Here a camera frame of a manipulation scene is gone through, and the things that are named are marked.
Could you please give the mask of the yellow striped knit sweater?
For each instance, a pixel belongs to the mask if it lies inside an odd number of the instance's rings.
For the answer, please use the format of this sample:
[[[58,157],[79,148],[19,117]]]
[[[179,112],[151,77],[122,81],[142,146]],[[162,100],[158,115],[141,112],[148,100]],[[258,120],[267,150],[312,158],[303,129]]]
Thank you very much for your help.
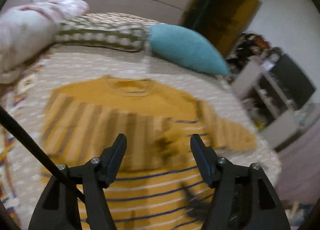
[[[192,157],[193,134],[214,149],[243,152],[257,146],[254,134],[205,101],[154,80],[107,75],[52,91],[41,145],[54,163],[83,165],[120,133],[127,149],[115,182],[105,190],[118,229],[201,227],[187,215],[185,191],[202,201],[214,191]]]

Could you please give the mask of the colourful geometric pattern blanket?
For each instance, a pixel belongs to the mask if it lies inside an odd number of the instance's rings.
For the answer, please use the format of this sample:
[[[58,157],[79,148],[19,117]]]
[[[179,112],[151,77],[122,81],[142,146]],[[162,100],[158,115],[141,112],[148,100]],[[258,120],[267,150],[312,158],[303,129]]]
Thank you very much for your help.
[[[1,85],[1,106],[24,127],[35,142],[40,139],[39,120],[43,103],[35,105],[34,123],[26,115],[32,97],[39,86],[40,72],[46,67],[52,52],[47,51],[28,61],[17,81]],[[8,132],[1,128],[1,201],[13,221],[27,229],[36,201],[43,190],[39,162]]]

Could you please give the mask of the white shelf unit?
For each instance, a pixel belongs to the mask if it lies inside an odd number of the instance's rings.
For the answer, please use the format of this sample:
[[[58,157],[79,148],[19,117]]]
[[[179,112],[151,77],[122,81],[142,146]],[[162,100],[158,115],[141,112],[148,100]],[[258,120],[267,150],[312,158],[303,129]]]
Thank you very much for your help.
[[[251,60],[232,83],[260,136],[276,149],[302,133],[307,118],[273,77],[271,61]]]

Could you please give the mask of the black television screen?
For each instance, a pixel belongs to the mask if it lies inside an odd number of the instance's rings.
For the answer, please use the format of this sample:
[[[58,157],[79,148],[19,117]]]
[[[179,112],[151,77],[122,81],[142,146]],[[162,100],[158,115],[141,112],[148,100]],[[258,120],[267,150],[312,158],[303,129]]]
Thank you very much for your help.
[[[293,100],[297,110],[301,109],[316,91],[313,82],[287,54],[279,58],[271,69],[271,73],[289,98]]]

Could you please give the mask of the beige dotted bedspread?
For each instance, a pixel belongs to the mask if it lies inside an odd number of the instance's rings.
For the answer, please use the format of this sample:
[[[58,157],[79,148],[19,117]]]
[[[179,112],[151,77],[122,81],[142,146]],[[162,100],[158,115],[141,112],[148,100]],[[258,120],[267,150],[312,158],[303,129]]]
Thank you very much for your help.
[[[260,164],[271,183],[276,183],[281,171],[280,161],[276,153],[268,146],[268,143],[256,134],[255,128],[245,110],[236,97],[232,95],[226,82],[168,63],[152,54],[149,44],[149,26],[162,23],[122,13],[91,13],[84,16],[91,17],[95,21],[110,23],[139,23],[146,28],[148,37],[143,49],[138,52],[55,43],[54,47],[50,49],[52,57],[40,72],[39,86],[37,86],[35,95],[32,97],[33,104],[25,116],[27,121],[34,123],[37,111],[35,105],[43,103],[42,117],[39,120],[40,139],[36,142],[42,150],[41,138],[44,110],[47,107],[52,91],[56,88],[98,79],[107,75],[129,80],[149,79],[187,92],[196,99],[205,101],[220,117],[238,123],[254,134],[257,146],[253,150],[237,152],[211,148],[236,165],[250,166],[252,163]],[[197,216],[188,216],[199,221],[202,226],[202,222]]]

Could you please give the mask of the teal knit cushion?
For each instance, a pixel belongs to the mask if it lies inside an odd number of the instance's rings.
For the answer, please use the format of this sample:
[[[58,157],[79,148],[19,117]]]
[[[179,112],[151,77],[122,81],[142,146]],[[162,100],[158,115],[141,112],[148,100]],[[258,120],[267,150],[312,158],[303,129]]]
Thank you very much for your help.
[[[199,73],[230,76],[226,60],[198,32],[178,25],[149,26],[151,51],[163,60]]]

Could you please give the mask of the pink floral folded duvet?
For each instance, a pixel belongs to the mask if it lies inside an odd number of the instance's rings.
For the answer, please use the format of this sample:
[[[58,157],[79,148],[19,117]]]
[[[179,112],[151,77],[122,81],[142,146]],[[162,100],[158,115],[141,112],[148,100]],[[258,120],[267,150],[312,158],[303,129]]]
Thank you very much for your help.
[[[1,13],[1,84],[10,84],[23,64],[54,42],[61,21],[84,15],[83,0],[45,0]]]

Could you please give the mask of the olive polka dot pillow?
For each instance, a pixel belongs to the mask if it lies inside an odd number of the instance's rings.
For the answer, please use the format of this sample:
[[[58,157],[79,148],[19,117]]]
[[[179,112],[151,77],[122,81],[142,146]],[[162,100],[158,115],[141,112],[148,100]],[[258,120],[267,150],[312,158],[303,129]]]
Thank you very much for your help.
[[[79,16],[59,23],[56,44],[102,47],[127,52],[143,49],[148,37],[139,23],[110,23]]]

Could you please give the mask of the dark wooden door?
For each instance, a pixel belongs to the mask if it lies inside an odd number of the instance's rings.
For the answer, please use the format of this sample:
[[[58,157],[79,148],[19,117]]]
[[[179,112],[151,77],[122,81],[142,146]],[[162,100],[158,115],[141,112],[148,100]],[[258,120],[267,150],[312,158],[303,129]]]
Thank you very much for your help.
[[[227,58],[259,0],[192,0],[181,25],[203,35]]]

